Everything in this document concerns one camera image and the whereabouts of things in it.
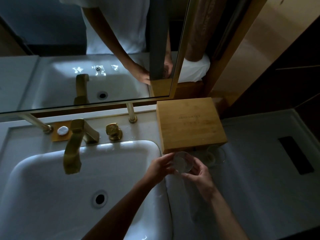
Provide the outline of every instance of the gold mirror frame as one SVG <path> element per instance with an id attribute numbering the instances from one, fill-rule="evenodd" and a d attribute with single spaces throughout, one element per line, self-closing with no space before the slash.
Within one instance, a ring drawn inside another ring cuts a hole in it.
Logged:
<path id="1" fill-rule="evenodd" d="M 193 25 L 193 21 L 196 15 L 196 10 L 198 7 L 199 0 L 189 0 L 187 6 L 187 12 L 184 19 L 183 29 L 182 29 L 182 36 L 179 44 L 178 56 L 177 61 L 175 64 L 175 69 L 173 73 L 170 94 L 169 96 L 160 96 L 160 97 L 150 97 L 146 99 L 136 99 L 136 100 L 125 100 L 125 101 L 118 101 L 118 102 L 107 102 L 107 103 L 100 103 L 100 104 L 86 104 L 86 105 L 78 105 L 78 106 L 66 106 L 66 107 L 58 107 L 58 108 L 48 108 L 48 109 L 38 109 L 38 110 L 25 110 L 25 111 L 15 111 L 9 113 L 0 114 L 0 116 L 7 116 L 7 115 L 20 115 L 20 114 L 29 114 L 29 113 L 42 113 L 42 112 L 52 112 L 52 111 L 61 111 L 61 110 L 68 110 L 68 109 L 82 109 L 82 108 L 90 108 L 90 107 L 98 107 L 98 106 L 106 106 L 106 105 L 115 105 L 115 104 L 125 104 L 125 103 L 135 103 L 135 102 L 145 102 L 145 101 L 158 101 L 158 100 L 167 100 L 174 98 L 174 93 L 177 88 L 182 63 L 186 54 L 187 45 L 189 41 L 189 36 L 191 32 L 191 28 Z"/>

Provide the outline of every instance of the glass cup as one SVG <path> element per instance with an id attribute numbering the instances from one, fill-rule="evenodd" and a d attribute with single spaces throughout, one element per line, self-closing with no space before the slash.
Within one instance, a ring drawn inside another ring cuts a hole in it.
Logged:
<path id="1" fill-rule="evenodd" d="M 177 152 L 173 157 L 172 167 L 176 169 L 179 173 L 188 173 L 192 168 L 191 160 L 187 157 L 192 157 L 187 152 Z"/>
<path id="2" fill-rule="evenodd" d="M 224 163 L 226 160 L 226 153 L 220 146 L 211 145 L 207 149 L 206 157 L 206 166 L 212 167 Z"/>

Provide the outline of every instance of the white soap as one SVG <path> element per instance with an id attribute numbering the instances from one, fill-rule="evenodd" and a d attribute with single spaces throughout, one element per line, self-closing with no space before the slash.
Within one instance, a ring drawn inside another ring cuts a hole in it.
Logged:
<path id="1" fill-rule="evenodd" d="M 69 128 L 66 126 L 61 126 L 58 130 L 57 133 L 59 136 L 64 136 L 69 132 Z"/>

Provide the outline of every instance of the person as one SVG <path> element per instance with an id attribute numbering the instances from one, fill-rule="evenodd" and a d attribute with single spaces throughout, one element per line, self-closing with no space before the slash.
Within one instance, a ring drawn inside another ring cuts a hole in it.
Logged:
<path id="1" fill-rule="evenodd" d="M 83 238 L 82 240 L 123 239 L 140 205 L 150 190 L 168 174 L 178 173 L 171 167 L 174 153 L 154 159 L 146 174 Z M 225 240 L 248 240 L 246 233 L 233 215 L 227 202 L 214 185 L 208 168 L 196 157 L 190 173 L 182 177 L 194 182 L 205 201 L 210 204 L 220 235 Z"/>
<path id="2" fill-rule="evenodd" d="M 87 55 L 114 54 L 131 75 L 150 85 L 150 75 L 128 54 L 143 52 L 150 0 L 59 0 L 82 9 L 86 25 Z M 164 74 L 169 78 L 171 60 L 170 35 L 167 35 Z"/>

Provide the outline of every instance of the white sink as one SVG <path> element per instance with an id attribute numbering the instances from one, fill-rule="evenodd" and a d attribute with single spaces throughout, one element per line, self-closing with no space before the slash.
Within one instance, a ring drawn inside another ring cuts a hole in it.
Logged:
<path id="1" fill-rule="evenodd" d="M 146 140 L 81 147 L 81 171 L 73 175 L 64 173 L 63 154 L 28 157 L 11 172 L 0 205 L 0 239 L 81 239 L 142 178 L 160 151 Z M 102 204 L 96 202 L 98 195 L 105 198 Z M 171 238 L 162 181 L 144 200 L 125 239 Z"/>
<path id="2" fill-rule="evenodd" d="M 148 69 L 148 55 L 133 55 Z M 37 64 L 20 110 L 72 106 L 76 76 L 88 74 L 90 103 L 148 98 L 148 85 L 137 81 L 114 55 L 42 57 Z"/>

